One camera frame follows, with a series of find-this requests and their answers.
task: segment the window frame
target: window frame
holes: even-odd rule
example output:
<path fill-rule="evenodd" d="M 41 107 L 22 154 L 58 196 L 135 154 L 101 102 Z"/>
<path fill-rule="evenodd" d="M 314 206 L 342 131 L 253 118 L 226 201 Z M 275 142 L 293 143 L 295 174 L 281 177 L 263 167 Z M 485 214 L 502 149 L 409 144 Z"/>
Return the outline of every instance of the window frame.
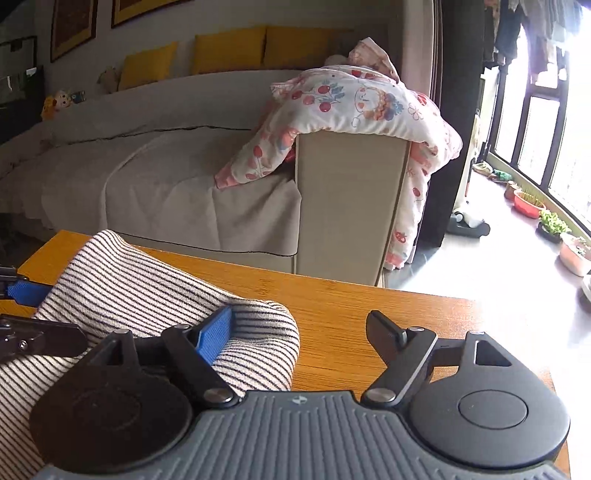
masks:
<path fill-rule="evenodd" d="M 588 235 L 591 235 L 591 229 L 585 224 L 585 220 L 573 213 L 568 207 L 564 205 L 562 201 L 556 198 L 550 190 L 552 176 L 554 175 L 556 163 L 558 161 L 558 156 L 560 154 L 560 147 L 564 135 L 564 129 L 566 128 L 566 108 L 569 97 L 570 82 L 568 52 L 563 56 L 560 49 L 557 49 L 557 60 L 558 72 L 560 72 L 562 68 L 565 68 L 567 75 L 566 80 L 560 80 L 560 78 L 558 78 L 558 84 L 556 88 L 543 87 L 536 85 L 534 82 L 532 82 L 531 65 L 528 64 L 528 80 L 527 86 L 525 88 L 523 105 L 521 108 L 519 128 L 517 130 L 517 138 L 515 140 L 513 155 L 509 160 L 503 158 L 503 156 L 498 154 L 495 148 L 499 136 L 499 128 L 501 126 L 502 107 L 505 98 L 505 86 L 508 73 L 507 65 L 499 67 L 499 80 L 495 99 L 495 109 L 492 116 L 490 135 L 486 149 L 487 151 L 491 152 L 492 154 L 500 158 L 502 161 L 508 163 L 512 168 L 514 168 L 521 175 L 523 175 L 528 181 L 540 188 L 540 190 L 544 192 L 544 194 L 546 194 L 552 201 L 554 201 L 565 212 L 567 212 L 577 222 L 577 224 L 585 232 L 587 232 Z M 556 124 L 554 126 L 554 135 L 552 137 L 552 142 L 550 144 L 550 152 L 548 154 L 548 158 L 546 159 L 544 174 L 542 175 L 542 180 L 539 183 L 533 180 L 528 174 L 521 171 L 518 164 L 525 139 L 525 130 L 527 128 L 527 120 L 530 112 L 530 103 L 533 97 L 558 101 L 558 114 L 556 117 Z"/>

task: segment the yellow cushion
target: yellow cushion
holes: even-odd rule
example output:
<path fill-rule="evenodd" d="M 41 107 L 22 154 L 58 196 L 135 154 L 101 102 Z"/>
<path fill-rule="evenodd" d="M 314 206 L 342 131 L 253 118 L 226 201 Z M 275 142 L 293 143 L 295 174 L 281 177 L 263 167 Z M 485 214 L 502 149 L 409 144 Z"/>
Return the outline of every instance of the yellow cushion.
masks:
<path fill-rule="evenodd" d="M 195 36 L 193 75 L 198 73 L 259 70 L 266 27 L 239 28 Z"/>
<path fill-rule="evenodd" d="M 268 27 L 265 70 L 312 69 L 322 67 L 327 57 L 336 53 L 334 28 Z"/>
<path fill-rule="evenodd" d="M 127 55 L 121 73 L 119 90 L 127 90 L 167 79 L 177 46 L 178 42 L 172 42 L 162 48 Z"/>

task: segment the black and white striped towel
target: black and white striped towel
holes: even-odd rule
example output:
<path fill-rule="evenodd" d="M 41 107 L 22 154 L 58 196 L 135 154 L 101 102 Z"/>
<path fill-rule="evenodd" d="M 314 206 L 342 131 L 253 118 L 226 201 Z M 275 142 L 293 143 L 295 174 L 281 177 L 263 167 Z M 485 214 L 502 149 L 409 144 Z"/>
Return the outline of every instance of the black and white striped towel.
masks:
<path fill-rule="evenodd" d="M 300 350 L 289 310 L 214 287 L 110 231 L 82 248 L 35 317 L 77 323 L 95 345 L 117 327 L 139 337 L 157 336 L 178 323 L 199 323 L 222 305 L 232 306 L 236 322 L 214 369 L 239 395 L 246 390 L 289 390 Z M 29 434 L 29 412 L 75 363 L 30 356 L 0 365 L 1 480 L 29 480 L 43 466 Z"/>

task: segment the picture frame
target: picture frame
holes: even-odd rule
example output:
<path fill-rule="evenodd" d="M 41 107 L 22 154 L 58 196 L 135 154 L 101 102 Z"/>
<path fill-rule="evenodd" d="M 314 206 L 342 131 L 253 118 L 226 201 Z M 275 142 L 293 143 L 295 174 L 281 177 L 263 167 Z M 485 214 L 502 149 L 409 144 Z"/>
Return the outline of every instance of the picture frame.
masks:
<path fill-rule="evenodd" d="M 96 36 L 98 3 L 99 0 L 54 0 L 50 48 L 52 63 Z"/>
<path fill-rule="evenodd" d="M 156 10 L 188 1 L 190 0 L 113 0 L 111 28 L 118 27 Z"/>

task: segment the white logo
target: white logo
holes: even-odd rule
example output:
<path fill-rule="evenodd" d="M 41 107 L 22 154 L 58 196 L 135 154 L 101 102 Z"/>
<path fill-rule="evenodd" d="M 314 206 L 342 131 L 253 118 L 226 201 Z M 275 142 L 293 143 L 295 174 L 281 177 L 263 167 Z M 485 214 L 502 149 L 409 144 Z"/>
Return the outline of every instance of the white logo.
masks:
<path fill-rule="evenodd" d="M 301 395 L 298 395 L 297 397 L 292 398 L 291 401 L 293 403 L 295 403 L 296 405 L 303 405 L 304 403 L 306 403 L 308 401 L 308 399 L 306 397 L 302 397 Z"/>

